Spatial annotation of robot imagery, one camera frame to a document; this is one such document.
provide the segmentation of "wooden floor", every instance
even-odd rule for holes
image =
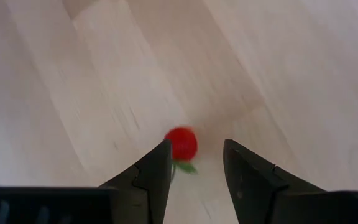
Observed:
[[[225,138],[358,189],[358,0],[0,0],[0,185],[97,186],[182,124],[166,223],[237,223]]]

